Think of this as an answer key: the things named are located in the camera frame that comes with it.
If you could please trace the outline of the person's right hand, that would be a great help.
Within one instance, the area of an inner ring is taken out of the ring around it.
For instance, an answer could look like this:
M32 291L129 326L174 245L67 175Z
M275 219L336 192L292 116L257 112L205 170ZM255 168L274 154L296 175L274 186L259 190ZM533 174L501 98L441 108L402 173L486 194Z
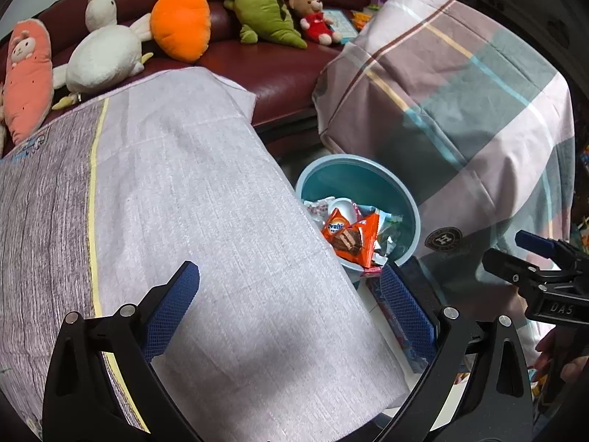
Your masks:
M533 364L535 370L532 377L533 382L539 381L549 371L554 365L554 360L564 357L570 351L570 348L565 346L565 332L566 327L555 326L536 344L535 350L539 356ZM583 372L587 361L587 355L571 359L563 365L560 378L567 384L575 383Z

